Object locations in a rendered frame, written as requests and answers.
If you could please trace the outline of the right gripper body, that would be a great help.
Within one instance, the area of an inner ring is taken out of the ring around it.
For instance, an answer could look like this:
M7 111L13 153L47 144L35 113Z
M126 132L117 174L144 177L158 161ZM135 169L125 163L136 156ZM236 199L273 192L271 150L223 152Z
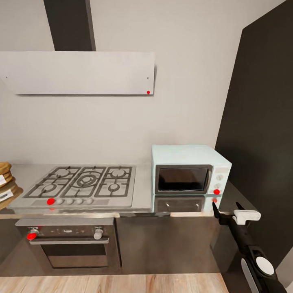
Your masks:
M219 220L218 220L219 224L228 225L234 239L236 239L236 237L241 235L251 236L251 233L248 230L248 225L250 224L251 221L246 220L245 225L239 225L235 222L232 216L233 215L231 214L220 214Z

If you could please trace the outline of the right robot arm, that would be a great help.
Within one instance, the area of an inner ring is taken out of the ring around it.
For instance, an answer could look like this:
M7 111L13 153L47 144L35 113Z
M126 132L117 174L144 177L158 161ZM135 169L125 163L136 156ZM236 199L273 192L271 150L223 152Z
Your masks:
M248 225L252 220L260 220L261 214L256 210L245 210L236 202L239 210L235 215L221 214L212 201L214 217L219 218L220 225L228 225L241 254L241 267L252 293L287 293L278 281L272 263L265 256L261 248L254 242Z

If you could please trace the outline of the popcorn bag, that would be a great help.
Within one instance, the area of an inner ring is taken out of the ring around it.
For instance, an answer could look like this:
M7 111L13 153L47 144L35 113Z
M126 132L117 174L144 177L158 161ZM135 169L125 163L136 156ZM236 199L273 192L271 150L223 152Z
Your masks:
M11 167L9 162L0 162L0 188L15 179L10 173Z

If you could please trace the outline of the microwave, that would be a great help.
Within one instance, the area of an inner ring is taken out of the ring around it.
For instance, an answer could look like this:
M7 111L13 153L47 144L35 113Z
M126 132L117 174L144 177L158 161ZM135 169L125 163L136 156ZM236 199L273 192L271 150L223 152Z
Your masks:
M231 166L209 145L153 145L153 194L223 194Z

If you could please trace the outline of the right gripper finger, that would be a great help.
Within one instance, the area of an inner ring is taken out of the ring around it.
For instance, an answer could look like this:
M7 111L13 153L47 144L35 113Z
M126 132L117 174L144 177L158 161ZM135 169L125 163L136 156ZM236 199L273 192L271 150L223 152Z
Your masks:
M244 208L238 202L236 202L236 204L239 209L244 210Z
M213 206L213 211L214 211L214 217L218 219L221 213L219 213L219 210L217 209L214 201L212 201L212 206Z

